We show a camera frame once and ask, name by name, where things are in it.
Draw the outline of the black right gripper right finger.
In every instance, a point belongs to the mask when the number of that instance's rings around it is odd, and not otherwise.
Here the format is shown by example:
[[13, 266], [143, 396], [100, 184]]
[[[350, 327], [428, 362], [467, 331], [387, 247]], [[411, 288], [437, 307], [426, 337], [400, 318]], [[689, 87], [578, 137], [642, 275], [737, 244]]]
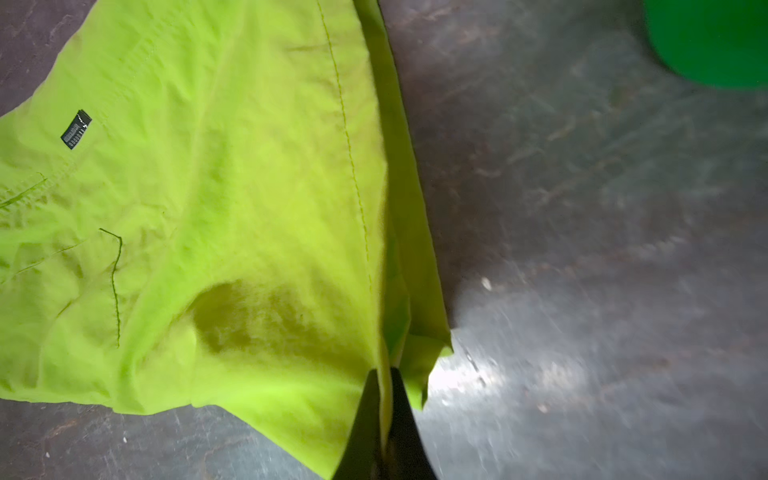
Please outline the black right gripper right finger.
[[419, 435], [401, 373], [397, 368], [391, 368], [390, 372], [393, 409], [383, 456], [385, 478], [437, 480]]

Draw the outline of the lime green shorts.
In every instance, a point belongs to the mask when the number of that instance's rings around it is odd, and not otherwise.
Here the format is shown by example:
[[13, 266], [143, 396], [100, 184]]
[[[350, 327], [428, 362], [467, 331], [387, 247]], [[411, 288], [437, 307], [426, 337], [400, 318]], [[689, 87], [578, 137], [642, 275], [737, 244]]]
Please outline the lime green shorts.
[[1, 119], [1, 395], [220, 407], [325, 479], [452, 352], [375, 1], [99, 1]]

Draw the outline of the green plastic basket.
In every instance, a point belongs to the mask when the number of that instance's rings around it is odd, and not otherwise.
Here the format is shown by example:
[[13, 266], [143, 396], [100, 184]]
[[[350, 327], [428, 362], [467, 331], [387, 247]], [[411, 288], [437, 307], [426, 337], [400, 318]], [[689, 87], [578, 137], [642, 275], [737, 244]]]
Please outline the green plastic basket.
[[679, 76], [711, 87], [767, 87], [765, 0], [643, 3], [649, 42]]

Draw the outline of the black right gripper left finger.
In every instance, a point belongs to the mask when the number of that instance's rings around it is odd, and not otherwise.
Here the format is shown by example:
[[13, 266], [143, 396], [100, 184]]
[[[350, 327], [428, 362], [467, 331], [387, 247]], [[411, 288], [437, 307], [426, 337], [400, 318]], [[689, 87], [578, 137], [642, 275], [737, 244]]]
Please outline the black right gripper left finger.
[[381, 475], [380, 391], [378, 373], [371, 370], [333, 480], [372, 480]]

